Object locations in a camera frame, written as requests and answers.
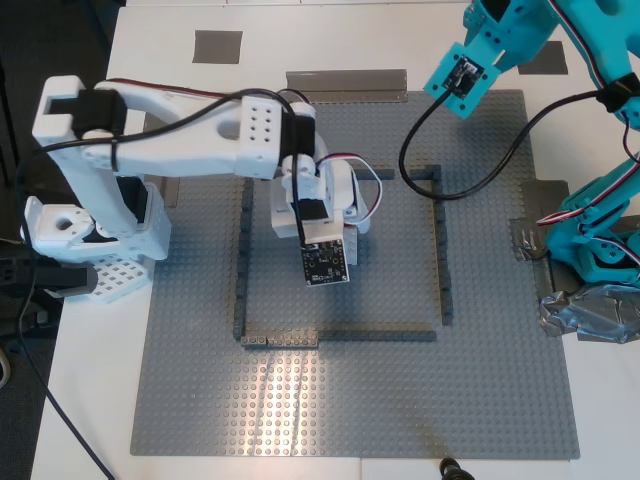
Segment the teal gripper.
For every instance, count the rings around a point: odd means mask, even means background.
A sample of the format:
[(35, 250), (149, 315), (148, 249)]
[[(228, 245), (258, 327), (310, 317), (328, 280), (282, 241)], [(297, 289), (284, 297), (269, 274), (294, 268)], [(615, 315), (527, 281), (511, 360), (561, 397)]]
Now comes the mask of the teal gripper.
[(555, 30), (545, 1), (472, 1), (463, 16), (465, 55), (482, 67), (530, 62)]

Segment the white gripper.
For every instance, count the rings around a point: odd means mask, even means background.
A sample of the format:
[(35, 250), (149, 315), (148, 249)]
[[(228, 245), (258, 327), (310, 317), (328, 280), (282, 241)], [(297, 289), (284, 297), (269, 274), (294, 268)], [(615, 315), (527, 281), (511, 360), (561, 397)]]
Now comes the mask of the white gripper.
[(362, 234), (370, 229), (369, 208), (346, 156), (316, 161), (303, 155), (297, 176), (292, 175), (292, 158), (286, 157), (271, 180), (270, 212), (280, 238), (296, 237), (297, 221), (306, 240), (341, 239), (347, 227)]

